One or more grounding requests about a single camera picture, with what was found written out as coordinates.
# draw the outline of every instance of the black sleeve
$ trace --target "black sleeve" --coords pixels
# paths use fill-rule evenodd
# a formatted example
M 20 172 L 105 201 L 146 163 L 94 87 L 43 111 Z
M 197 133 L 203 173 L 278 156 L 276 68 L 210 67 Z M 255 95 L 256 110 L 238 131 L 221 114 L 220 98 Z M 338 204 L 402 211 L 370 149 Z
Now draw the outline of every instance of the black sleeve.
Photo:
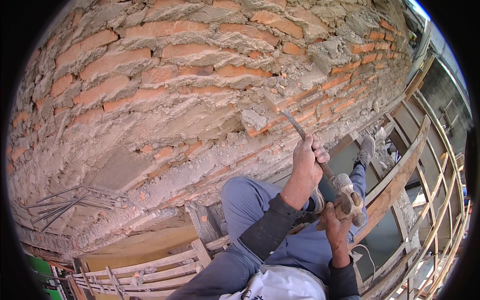
M 268 204 L 270 208 L 263 217 L 240 235 L 240 241 L 263 261 L 280 246 L 295 220 L 303 213 L 286 204 L 280 193 Z
M 357 286 L 355 271 L 353 270 L 353 258 L 350 256 L 350 264 L 343 268 L 334 268 L 332 260 L 328 263 L 330 268 L 330 280 L 328 293 L 330 300 L 339 300 L 348 296 L 360 296 Z

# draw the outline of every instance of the white shirt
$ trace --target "white shirt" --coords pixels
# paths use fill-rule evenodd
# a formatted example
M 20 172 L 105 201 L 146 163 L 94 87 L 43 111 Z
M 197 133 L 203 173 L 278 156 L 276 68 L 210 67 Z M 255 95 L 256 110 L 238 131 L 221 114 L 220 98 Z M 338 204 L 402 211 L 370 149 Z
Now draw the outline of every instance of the white shirt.
M 284 265 L 263 265 L 245 289 L 219 300 L 326 300 L 326 286 L 311 272 Z

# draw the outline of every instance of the man's right hand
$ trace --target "man's right hand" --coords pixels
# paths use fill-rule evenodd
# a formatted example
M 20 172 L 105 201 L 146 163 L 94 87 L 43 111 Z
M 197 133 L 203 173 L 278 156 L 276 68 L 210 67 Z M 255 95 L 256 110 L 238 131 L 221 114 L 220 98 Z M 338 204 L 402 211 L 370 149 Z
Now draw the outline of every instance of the man's right hand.
M 339 203 L 337 209 L 332 202 L 327 202 L 324 211 L 320 215 L 320 222 L 324 223 L 328 242 L 332 248 L 332 266 L 343 268 L 350 264 L 350 256 L 347 248 L 347 234 L 352 226 L 351 216 L 342 212 Z M 340 219 L 336 216 L 336 210 L 340 214 Z

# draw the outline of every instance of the gray sneaker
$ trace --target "gray sneaker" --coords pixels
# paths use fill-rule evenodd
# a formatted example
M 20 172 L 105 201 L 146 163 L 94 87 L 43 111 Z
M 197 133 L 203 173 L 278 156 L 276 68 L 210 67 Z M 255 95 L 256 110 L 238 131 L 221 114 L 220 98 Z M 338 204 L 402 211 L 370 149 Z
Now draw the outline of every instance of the gray sneaker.
M 370 160 L 373 157 L 374 152 L 375 140 L 368 135 L 363 139 L 363 142 L 361 143 L 359 155 L 357 157 L 357 160 L 355 160 L 355 166 L 357 164 L 361 164 L 366 170 L 368 164 L 370 163 Z

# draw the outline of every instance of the concrete debris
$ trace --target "concrete debris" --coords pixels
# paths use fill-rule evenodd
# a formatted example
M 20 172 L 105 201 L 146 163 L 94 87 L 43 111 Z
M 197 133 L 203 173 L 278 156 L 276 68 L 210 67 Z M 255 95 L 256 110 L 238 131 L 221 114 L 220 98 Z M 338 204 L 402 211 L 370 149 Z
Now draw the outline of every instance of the concrete debris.
M 252 109 L 242 110 L 241 120 L 253 126 L 257 131 L 267 124 L 267 118 L 260 116 Z

